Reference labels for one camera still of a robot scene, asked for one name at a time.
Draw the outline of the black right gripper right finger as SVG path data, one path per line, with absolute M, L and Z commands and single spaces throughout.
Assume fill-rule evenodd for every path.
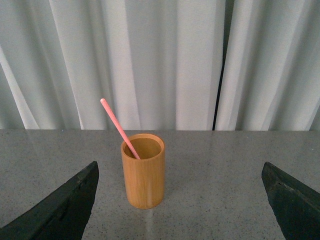
M 320 238 L 320 193 L 265 162 L 261 172 L 268 203 L 287 240 Z

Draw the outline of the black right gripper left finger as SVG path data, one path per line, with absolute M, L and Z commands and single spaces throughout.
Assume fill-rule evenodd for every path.
M 80 240 L 95 203 L 99 167 L 91 162 L 0 229 L 2 240 Z

